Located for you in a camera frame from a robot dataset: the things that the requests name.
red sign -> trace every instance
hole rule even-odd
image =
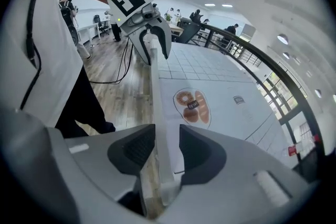
[[[288,147],[288,155],[289,156],[293,156],[293,155],[296,155],[297,152],[296,152],[296,147],[295,145],[294,146],[289,146]]]

office chair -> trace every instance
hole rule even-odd
[[[94,15],[93,21],[94,21],[94,23],[98,23],[98,27],[99,27],[99,31],[100,31],[101,35],[103,35],[103,34],[108,34],[109,35],[110,34],[110,33],[108,33],[109,26],[105,25],[105,24],[104,24],[104,26],[102,25],[99,15]]]

white shirt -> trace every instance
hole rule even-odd
[[[29,2],[11,0],[0,25],[0,103],[16,109],[37,71],[26,57]],[[33,39],[42,68],[24,111],[54,127],[83,65],[58,0],[36,0]]]
[[[169,14],[170,17],[173,18],[173,16],[174,16],[174,11],[169,9],[169,10],[167,11],[167,14]]]
[[[181,18],[181,13],[177,12],[175,16],[176,16],[175,20],[178,22]]]
[[[111,13],[111,10],[109,9],[109,10],[107,10],[105,13],[107,13],[107,14],[110,15],[110,23],[111,23],[112,25],[115,25],[115,24],[117,23],[117,21],[115,20],[114,15]]]

desk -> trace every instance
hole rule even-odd
[[[90,41],[90,46],[91,47],[94,47],[94,45],[92,44],[92,38],[91,38],[91,34],[90,34],[90,28],[97,28],[97,32],[98,32],[98,37],[100,39],[100,33],[99,33],[99,26],[98,26],[98,23],[95,23],[93,25],[88,25],[88,26],[84,26],[84,27],[81,27],[81,28],[78,28],[77,29],[77,33],[78,33],[78,37],[79,37],[79,40],[81,40],[81,34],[80,32],[83,31],[83,30],[86,30],[87,33],[88,33],[88,36],[89,36],[89,41]]]
[[[160,175],[167,175],[167,178],[172,175],[174,178],[174,173],[184,171],[184,158],[179,148],[180,124],[208,129],[218,135],[230,134],[241,140],[248,137],[248,142],[273,155],[289,168],[295,165],[290,157],[280,154],[288,146],[272,109],[263,100],[250,77],[237,68],[230,58],[219,51],[172,42],[170,56],[165,59],[159,41],[153,40],[152,46],[154,50],[151,52],[156,49],[156,53],[152,54],[151,65],[154,123],[164,130],[156,136],[157,152],[160,164],[170,164],[160,167]],[[178,96],[186,91],[194,100],[196,91],[203,95],[208,107],[207,119],[189,121],[185,118],[186,106],[179,103]],[[234,101],[237,95],[245,102],[237,104]],[[218,105],[219,100],[225,105]],[[252,113],[256,107],[258,113]],[[276,143],[270,139],[274,135],[279,139]],[[276,145],[278,150],[273,150],[271,144]]]
[[[173,25],[173,24],[169,24],[169,27],[170,27],[170,30],[171,30],[172,32],[177,32],[177,35],[176,35],[176,36],[178,36],[178,37],[179,37],[179,36],[183,33],[183,31],[184,31],[183,28],[178,27],[178,26]]]
[[[108,29],[112,28],[109,19],[100,20],[100,22],[101,22],[104,26],[108,26],[108,27],[109,27]]]

wooden floor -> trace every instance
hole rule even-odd
[[[84,60],[84,67],[90,81],[116,81],[123,50],[127,39],[121,42],[113,40],[113,34],[95,38],[95,47],[87,47],[92,53],[90,60]],[[119,78],[128,66],[132,43],[129,42],[126,63],[120,67]],[[117,130],[153,122],[150,67],[133,50],[130,69],[120,84],[91,84],[105,112],[107,121],[112,122]],[[90,135],[98,134],[89,126],[84,127]]]
[[[150,49],[151,35],[144,38]],[[127,38],[120,42],[113,40],[113,34],[104,35],[100,40],[95,38],[91,48],[86,48],[92,54],[90,60],[84,60],[84,67],[90,81],[116,81],[123,50]],[[126,53],[126,63],[122,62],[119,78],[122,78],[125,67],[128,66],[132,43],[129,41]],[[91,84],[97,99],[104,110],[107,121],[112,122],[117,130],[153,123],[150,67],[147,66],[134,49],[130,69],[120,84]],[[98,133],[88,125],[79,125],[89,134]],[[141,184],[147,217],[154,219],[163,212],[163,205],[159,193],[159,174],[154,148],[147,163],[141,171]]]

